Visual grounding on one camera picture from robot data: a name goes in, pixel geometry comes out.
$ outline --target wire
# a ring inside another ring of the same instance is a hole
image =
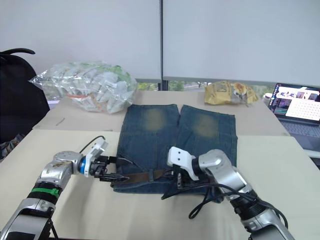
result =
[[[211,193],[212,193],[212,188],[211,188],[211,187],[208,187],[207,190],[206,190],[206,193],[205,193],[205,195],[204,195],[204,198],[203,198],[203,200],[202,200],[202,203],[207,200],[207,197],[208,197],[209,194],[211,194]],[[200,210],[202,209],[202,207],[204,206],[204,204],[203,204],[203,205],[200,205],[200,204],[199,204],[198,206],[196,206],[196,207],[189,213],[189,219],[194,219],[194,218],[198,215],[198,213],[200,212]]]
[[[131,161],[129,159],[126,159],[124,157],[117,157],[117,159],[120,159],[120,160],[124,160],[124,161],[127,161],[128,163],[131,163],[132,165],[135,165],[136,167],[138,167],[139,169],[141,169],[143,172],[148,172],[148,170],[143,167],[141,167],[138,163],[134,162],[134,161]]]
[[[207,197],[205,197],[203,199],[203,201],[198,204],[189,214],[189,218],[192,217],[194,214],[197,215],[199,213],[199,211],[201,210],[201,208],[207,204],[207,203],[210,203],[218,198],[221,198],[221,197],[225,197],[225,196],[231,196],[231,195],[238,195],[244,199],[247,199],[248,201],[251,201],[251,202],[256,202],[257,204],[261,205],[261,206],[264,206],[266,208],[269,208],[269,209],[272,209],[275,214],[278,216],[278,218],[280,218],[279,216],[281,216],[281,218],[283,219],[284,221],[284,225],[286,228],[289,227],[288,225],[288,221],[285,217],[285,215],[280,211],[278,210],[277,208],[275,208],[272,204],[266,202],[266,201],[263,201],[261,199],[259,199],[258,197],[255,197],[255,196],[252,196],[250,195],[249,193],[243,193],[243,192],[238,192],[236,191],[235,189],[227,186],[227,185],[224,185],[224,184],[219,184],[219,183],[204,183],[204,184],[198,184],[198,185],[195,185],[195,186],[190,186],[190,187],[186,187],[186,188],[183,188],[183,189],[179,189],[177,190],[176,192],[174,193],[171,193],[171,194],[168,194],[168,190],[166,191],[166,193],[161,197],[162,200],[164,199],[167,199],[167,198],[170,198],[172,196],[175,196],[175,195],[178,195],[178,194],[181,194],[181,193],[184,193],[186,191],[189,191],[189,190],[193,190],[193,189],[199,189],[199,188],[204,188],[204,187],[207,187],[207,188],[212,188],[212,187],[218,187],[218,188],[224,188],[224,189],[228,189],[230,192],[225,192],[225,193],[222,193],[222,194],[219,194],[219,195],[216,195],[216,196],[213,196],[213,197],[210,197],[209,199],[206,199]]]
[[[168,193],[170,192],[172,186],[175,184],[176,180],[173,179],[168,187],[168,189],[165,191],[165,193],[163,194],[163,196],[161,197],[161,200],[164,200],[164,199],[167,199],[167,198],[170,198],[171,196],[168,195]]]
[[[102,136],[102,135],[100,135],[100,136],[96,136],[94,139],[92,139],[87,145],[85,145],[82,149],[81,149],[81,151],[79,152],[80,154],[90,145],[90,144],[92,144],[92,142],[94,141],[94,140],[96,140],[96,139],[98,139],[98,138],[103,138],[104,140],[106,140],[106,138],[104,137],[104,136]]]
[[[56,231],[56,229],[55,229],[54,224],[52,224],[51,230],[52,230],[54,239],[55,239],[55,240],[59,240],[59,237],[58,237],[58,234],[57,234],[57,231]]]

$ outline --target plastic bag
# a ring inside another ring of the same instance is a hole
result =
[[[132,105],[138,86],[120,66],[102,61],[57,64],[29,82],[46,96],[68,96],[89,112],[110,114]]]
[[[204,102],[218,104],[250,104],[257,101],[255,91],[240,82],[217,81],[205,87]]]

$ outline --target denim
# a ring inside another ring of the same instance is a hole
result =
[[[121,128],[116,164],[119,174],[149,173],[149,181],[114,185],[120,193],[158,193],[168,190],[172,180],[154,180],[153,171],[169,169],[169,149],[177,146],[198,157],[211,149],[221,149],[236,165],[237,136],[234,115],[205,111],[184,105],[181,115],[177,105],[132,105],[127,109]],[[203,194],[203,189],[190,193]]]
[[[181,109],[176,147],[198,157],[220,149],[237,166],[236,118],[184,105]]]

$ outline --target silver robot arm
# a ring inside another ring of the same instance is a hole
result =
[[[172,147],[168,154],[167,164],[178,165],[186,170],[190,178],[199,180],[205,173],[212,176],[217,184],[226,185],[239,193],[258,197],[250,184],[242,177],[237,168],[232,166],[227,155],[219,150],[210,150],[198,158],[177,147]],[[220,187],[223,193],[231,190]],[[251,233],[252,240],[294,240],[275,212],[239,195],[227,196],[235,213],[240,216],[244,228]]]
[[[74,151],[57,153],[53,161],[44,167],[30,194],[22,200],[4,226],[0,240],[47,240],[53,226],[51,217],[56,203],[71,175],[82,173],[88,177],[89,171],[92,171],[91,175],[105,171],[103,166],[107,163],[94,161],[107,145],[104,139],[97,140],[86,156]]]

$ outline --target white table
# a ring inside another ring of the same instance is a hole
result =
[[[208,111],[235,115],[237,135],[289,136],[276,116],[259,100],[246,106],[205,104],[204,92],[138,91],[134,103],[138,105],[183,104]],[[69,98],[60,103],[36,125],[34,129],[88,130],[120,132],[126,111],[114,114],[87,112],[73,104]]]
[[[55,153],[79,151],[97,135],[115,156],[119,133],[33,130],[0,164],[0,229]],[[320,172],[293,137],[239,136],[237,165],[259,196],[287,217],[297,240],[320,236]],[[194,220],[201,196],[160,200],[159,194],[113,192],[107,182],[72,176],[53,215],[60,237],[96,240],[244,240],[249,234],[232,206],[209,203]]]

